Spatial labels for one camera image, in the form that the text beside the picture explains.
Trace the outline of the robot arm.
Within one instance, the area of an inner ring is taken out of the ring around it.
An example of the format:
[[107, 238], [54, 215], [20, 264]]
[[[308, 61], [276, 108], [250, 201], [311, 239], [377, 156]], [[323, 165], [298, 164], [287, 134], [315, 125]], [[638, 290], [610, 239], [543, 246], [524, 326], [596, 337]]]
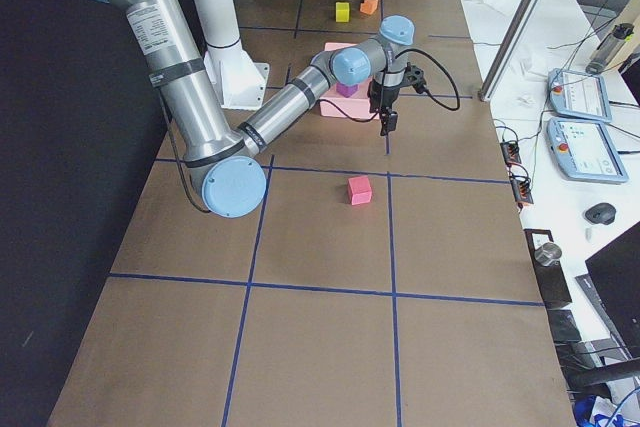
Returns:
[[415, 32], [406, 17], [386, 17], [373, 37], [318, 53], [267, 97], [269, 68], [244, 50], [233, 0], [99, 1], [126, 15], [150, 82], [185, 142], [178, 170], [202, 211], [236, 218], [254, 210], [267, 187], [257, 155], [336, 84], [369, 81], [375, 113], [393, 123]]

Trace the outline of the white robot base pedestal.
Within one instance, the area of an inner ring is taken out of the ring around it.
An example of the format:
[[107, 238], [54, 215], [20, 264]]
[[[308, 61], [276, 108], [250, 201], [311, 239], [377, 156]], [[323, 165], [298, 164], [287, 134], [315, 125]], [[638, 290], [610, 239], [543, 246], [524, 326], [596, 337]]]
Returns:
[[234, 1], [194, 2], [206, 43], [205, 68], [219, 103], [226, 109], [259, 109], [270, 67], [244, 50]]

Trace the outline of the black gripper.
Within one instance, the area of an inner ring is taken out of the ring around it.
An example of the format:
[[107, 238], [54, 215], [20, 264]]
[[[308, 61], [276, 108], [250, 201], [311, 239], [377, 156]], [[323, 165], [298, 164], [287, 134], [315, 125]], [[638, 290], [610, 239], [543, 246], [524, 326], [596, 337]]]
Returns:
[[398, 98], [397, 86], [382, 85], [372, 80], [368, 87], [369, 112], [378, 113], [380, 120], [380, 135], [386, 136], [397, 128], [398, 113], [393, 108], [393, 103]]

